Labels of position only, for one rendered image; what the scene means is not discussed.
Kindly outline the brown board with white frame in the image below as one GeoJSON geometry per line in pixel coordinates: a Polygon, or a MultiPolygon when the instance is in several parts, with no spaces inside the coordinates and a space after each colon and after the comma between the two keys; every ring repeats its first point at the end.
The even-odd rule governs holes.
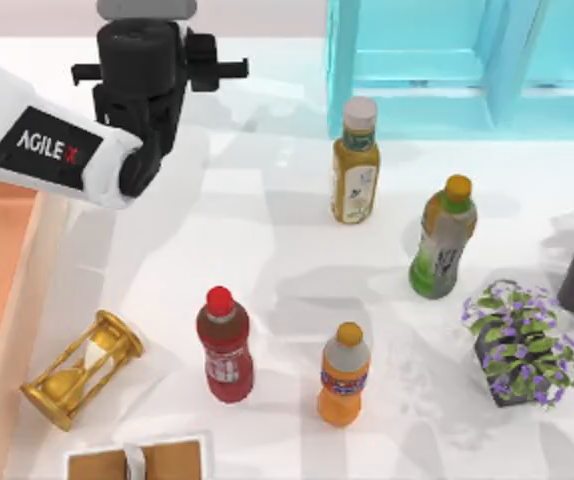
{"type": "Polygon", "coordinates": [[[212,439],[201,432],[72,451],[64,480],[215,480],[212,439]]]}

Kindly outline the purple flower plant pot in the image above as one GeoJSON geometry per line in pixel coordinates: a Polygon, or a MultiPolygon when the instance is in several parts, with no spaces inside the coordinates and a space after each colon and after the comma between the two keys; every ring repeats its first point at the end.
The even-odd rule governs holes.
{"type": "Polygon", "coordinates": [[[548,289],[505,279],[464,301],[461,321],[497,406],[553,408],[574,388],[574,339],[558,310],[548,289]]]}

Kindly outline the light blue rack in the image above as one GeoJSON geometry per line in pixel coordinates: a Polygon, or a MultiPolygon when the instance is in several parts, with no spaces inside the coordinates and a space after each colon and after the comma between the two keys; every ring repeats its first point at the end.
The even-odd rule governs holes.
{"type": "Polygon", "coordinates": [[[574,140],[574,0],[327,0],[326,87],[331,136],[574,140]]]}

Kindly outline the green bottle with orange cap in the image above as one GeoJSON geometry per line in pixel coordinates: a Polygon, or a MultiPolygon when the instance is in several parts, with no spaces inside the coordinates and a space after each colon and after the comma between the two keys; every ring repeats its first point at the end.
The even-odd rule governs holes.
{"type": "Polygon", "coordinates": [[[425,204],[409,281],[426,299],[443,298],[457,282],[460,259],[478,219],[471,194],[471,180],[455,174],[425,204]]]}

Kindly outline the yellow bottle with white cap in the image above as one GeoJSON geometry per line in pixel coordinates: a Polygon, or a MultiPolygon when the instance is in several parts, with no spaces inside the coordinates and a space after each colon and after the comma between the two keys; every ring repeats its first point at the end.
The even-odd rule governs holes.
{"type": "Polygon", "coordinates": [[[341,136],[333,144],[331,212],[343,224],[359,224],[372,213],[380,171],[375,138],[377,105],[364,96],[343,108],[341,136]]]}

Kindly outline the golden hourglass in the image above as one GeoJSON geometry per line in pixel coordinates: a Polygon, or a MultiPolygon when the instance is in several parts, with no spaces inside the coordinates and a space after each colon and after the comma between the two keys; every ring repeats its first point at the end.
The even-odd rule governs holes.
{"type": "Polygon", "coordinates": [[[79,338],[20,391],[53,425],[68,431],[80,410],[143,353],[141,339],[128,324],[99,310],[79,338]]]}

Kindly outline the pale grey rounded box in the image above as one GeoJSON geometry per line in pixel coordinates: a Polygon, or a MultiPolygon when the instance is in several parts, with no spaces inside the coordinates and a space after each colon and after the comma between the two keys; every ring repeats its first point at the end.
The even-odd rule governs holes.
{"type": "Polygon", "coordinates": [[[96,0],[98,14],[105,20],[154,19],[183,21],[197,11],[197,0],[96,0]]]}

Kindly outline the red bottle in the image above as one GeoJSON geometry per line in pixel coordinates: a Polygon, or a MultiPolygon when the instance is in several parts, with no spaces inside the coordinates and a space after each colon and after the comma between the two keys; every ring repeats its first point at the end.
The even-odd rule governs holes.
{"type": "Polygon", "coordinates": [[[205,373],[212,394],[227,404],[245,399],[254,386],[247,310],[226,287],[212,287],[197,314],[196,331],[204,349],[205,373]]]}

